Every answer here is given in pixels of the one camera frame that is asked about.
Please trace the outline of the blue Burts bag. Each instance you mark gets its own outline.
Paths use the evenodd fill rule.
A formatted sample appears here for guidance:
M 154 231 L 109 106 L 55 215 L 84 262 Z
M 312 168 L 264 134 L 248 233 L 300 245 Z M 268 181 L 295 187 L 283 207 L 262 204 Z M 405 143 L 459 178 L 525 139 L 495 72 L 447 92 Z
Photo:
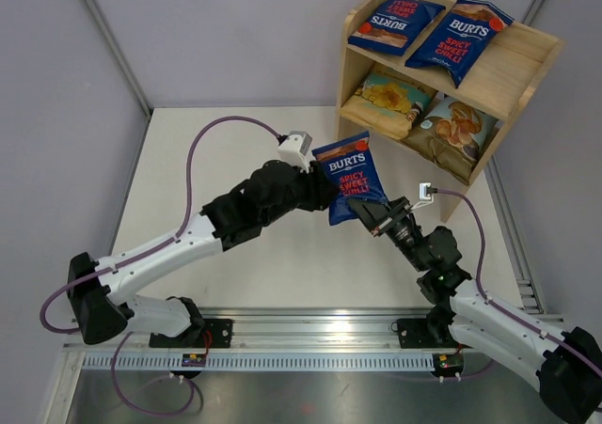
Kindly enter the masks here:
M 347 204 L 348 198 L 388 202 L 369 144 L 370 133 L 364 131 L 312 150 L 328 179 L 339 188 L 339 194 L 329 206 L 330 226 L 357 219 Z
M 404 65 L 444 67 L 458 88 L 493 38 L 513 22 L 513 17 L 491 2 L 456 0 Z
M 418 35 L 446 8 L 423 0 L 387 0 L 348 38 L 348 43 L 402 56 Z

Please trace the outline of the tan kettle chips bag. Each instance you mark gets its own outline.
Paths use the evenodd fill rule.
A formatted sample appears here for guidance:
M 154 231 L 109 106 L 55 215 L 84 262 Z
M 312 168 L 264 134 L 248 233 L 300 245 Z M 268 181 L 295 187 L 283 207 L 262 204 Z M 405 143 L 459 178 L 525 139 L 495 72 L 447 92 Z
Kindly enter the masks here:
M 342 106 L 341 115 L 394 140 L 406 138 L 437 90 L 375 64 Z

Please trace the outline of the light blue cassava chips bag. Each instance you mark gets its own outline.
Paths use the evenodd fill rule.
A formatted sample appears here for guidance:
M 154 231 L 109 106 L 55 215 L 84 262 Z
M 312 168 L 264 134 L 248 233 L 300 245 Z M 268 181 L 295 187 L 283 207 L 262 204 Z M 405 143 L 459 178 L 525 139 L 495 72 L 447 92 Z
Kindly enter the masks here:
M 403 143 L 463 184 L 479 162 L 498 120 L 449 96 L 409 132 Z

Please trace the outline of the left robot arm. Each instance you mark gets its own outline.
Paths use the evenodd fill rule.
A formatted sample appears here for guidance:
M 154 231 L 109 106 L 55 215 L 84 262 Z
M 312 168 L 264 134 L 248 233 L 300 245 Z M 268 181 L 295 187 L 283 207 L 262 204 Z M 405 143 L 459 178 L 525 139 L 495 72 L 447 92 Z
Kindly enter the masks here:
M 67 295 L 83 341 L 95 345 L 138 333 L 150 335 L 153 347 L 200 346 L 206 323 L 193 300 L 160 300 L 139 291 L 198 259 L 259 237 L 288 212 L 323 211 L 338 193 L 317 162 L 303 170 L 273 160 L 204 205 L 181 230 L 119 256 L 72 258 Z

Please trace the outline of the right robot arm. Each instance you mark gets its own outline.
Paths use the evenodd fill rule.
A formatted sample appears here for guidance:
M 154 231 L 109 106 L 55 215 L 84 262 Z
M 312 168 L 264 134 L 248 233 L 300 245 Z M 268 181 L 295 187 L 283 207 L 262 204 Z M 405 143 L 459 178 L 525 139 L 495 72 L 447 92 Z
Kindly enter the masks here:
M 450 229 L 423 234 L 409 202 L 351 198 L 350 208 L 375 237 L 386 235 L 422 274 L 417 283 L 432 304 L 427 334 L 438 345 L 455 341 L 509 369 L 566 423 L 585 423 L 601 409 L 601 348 L 586 330 L 544 322 L 486 291 L 462 269 Z

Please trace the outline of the wooden two-tier shelf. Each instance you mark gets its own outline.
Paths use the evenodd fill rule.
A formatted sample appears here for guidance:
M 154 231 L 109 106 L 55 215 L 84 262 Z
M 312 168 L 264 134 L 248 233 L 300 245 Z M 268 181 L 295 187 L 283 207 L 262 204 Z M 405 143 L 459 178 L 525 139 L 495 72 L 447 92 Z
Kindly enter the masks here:
M 484 143 L 482 157 L 467 184 L 441 171 L 431 179 L 433 186 L 466 194 L 478 179 L 495 151 L 510 132 L 533 94 L 562 51 L 563 41 L 522 23 L 514 23 L 484 50 L 467 78 L 453 85 L 447 71 L 440 67 L 410 69 L 406 57 L 381 55 L 353 46 L 348 37 L 363 24 L 385 0 L 363 0 L 345 18 L 341 35 L 341 68 L 337 106 L 354 94 L 371 67 L 378 63 L 392 68 L 424 85 L 471 105 L 499 120 Z M 451 8 L 455 0 L 425 0 Z

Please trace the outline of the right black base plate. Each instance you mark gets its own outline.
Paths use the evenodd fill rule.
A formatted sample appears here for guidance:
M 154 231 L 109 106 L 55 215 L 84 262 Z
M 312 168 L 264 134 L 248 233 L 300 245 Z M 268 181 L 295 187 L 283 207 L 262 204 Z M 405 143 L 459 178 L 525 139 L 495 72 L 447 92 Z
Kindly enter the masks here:
M 392 326 L 402 349 L 457 349 L 447 326 L 426 317 L 400 318 Z

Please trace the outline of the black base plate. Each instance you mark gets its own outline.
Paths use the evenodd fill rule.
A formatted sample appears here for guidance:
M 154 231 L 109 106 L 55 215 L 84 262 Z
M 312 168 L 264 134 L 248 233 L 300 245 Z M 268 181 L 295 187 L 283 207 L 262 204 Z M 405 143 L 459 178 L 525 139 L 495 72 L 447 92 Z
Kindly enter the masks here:
M 205 319 L 204 326 L 191 325 L 176 337 L 151 334 L 149 346 L 158 349 L 228 349 L 231 345 L 233 320 Z
M 447 326 L 426 317 L 400 318 L 392 326 L 402 349 L 457 349 Z

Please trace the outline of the aluminium mounting rail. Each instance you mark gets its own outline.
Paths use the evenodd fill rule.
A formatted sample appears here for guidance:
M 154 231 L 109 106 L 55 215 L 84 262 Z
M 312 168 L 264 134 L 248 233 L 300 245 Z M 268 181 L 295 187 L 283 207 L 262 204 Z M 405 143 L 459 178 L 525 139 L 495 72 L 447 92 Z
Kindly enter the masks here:
M 232 320 L 234 352 L 392 352 L 400 318 L 422 318 L 426 308 L 204 307 L 203 318 Z

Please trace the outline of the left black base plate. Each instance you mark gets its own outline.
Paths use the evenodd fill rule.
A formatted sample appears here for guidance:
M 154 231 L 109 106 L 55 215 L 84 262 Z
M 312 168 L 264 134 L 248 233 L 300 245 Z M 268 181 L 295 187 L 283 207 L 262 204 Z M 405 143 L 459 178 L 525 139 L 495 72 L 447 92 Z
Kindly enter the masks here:
M 228 349 L 231 345 L 233 320 L 205 319 L 204 326 L 191 325 L 176 337 L 151 334 L 149 346 L 158 349 Z

